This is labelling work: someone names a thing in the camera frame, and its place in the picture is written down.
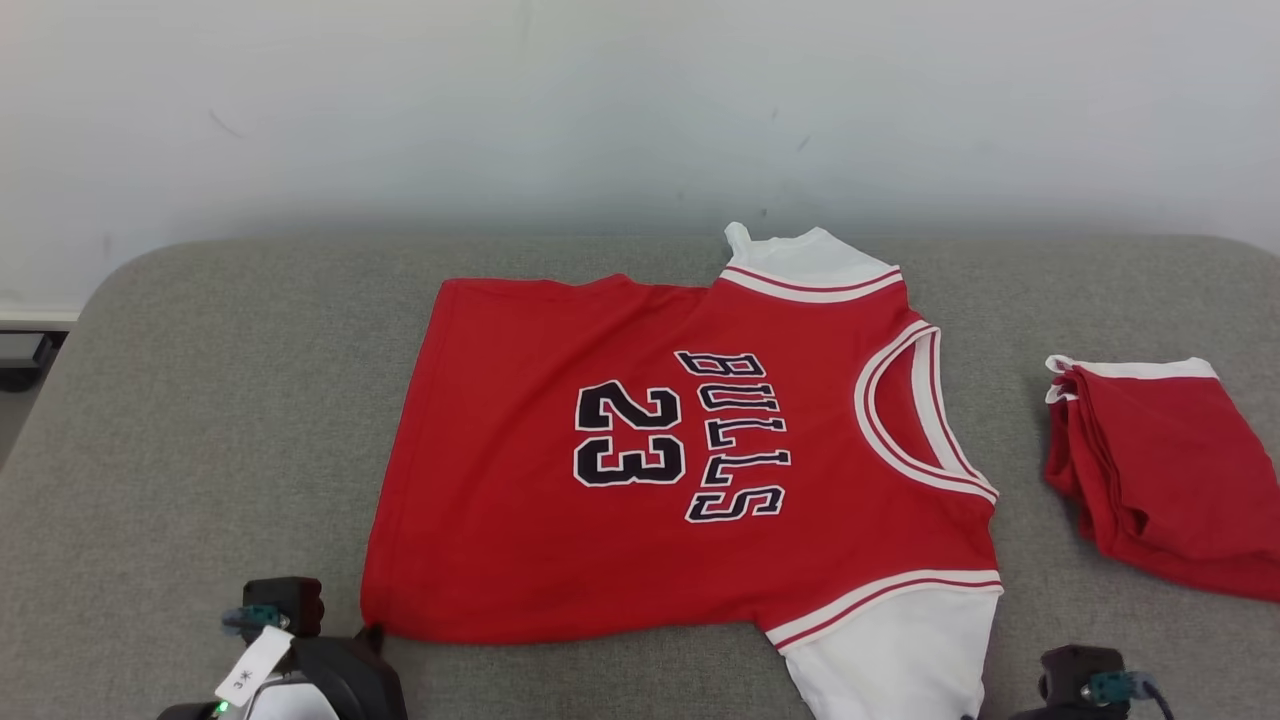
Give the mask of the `red Bulls basketball jersey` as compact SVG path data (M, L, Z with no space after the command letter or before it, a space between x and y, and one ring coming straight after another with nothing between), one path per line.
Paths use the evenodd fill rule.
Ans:
M940 331L820 228L707 287L453 279L410 380L366 621L529 644L751 623L819 720L970 720L1002 591L996 488Z

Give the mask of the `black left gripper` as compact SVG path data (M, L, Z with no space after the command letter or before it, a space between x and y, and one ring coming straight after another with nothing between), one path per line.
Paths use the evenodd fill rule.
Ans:
M381 635L298 637L291 656L338 720L408 720L399 675L381 656L383 646Z

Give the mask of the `red shorts with white trim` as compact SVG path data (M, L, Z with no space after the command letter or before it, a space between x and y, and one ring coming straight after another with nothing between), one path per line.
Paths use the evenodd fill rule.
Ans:
M1044 479L1080 534L1167 582L1280 603L1280 480L1211 364L1046 365Z

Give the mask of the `white paper label tag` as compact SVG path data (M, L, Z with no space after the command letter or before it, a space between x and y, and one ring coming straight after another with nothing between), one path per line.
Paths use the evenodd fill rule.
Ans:
M294 637L275 626L265 626L233 669L214 691L224 703L244 707L289 653Z

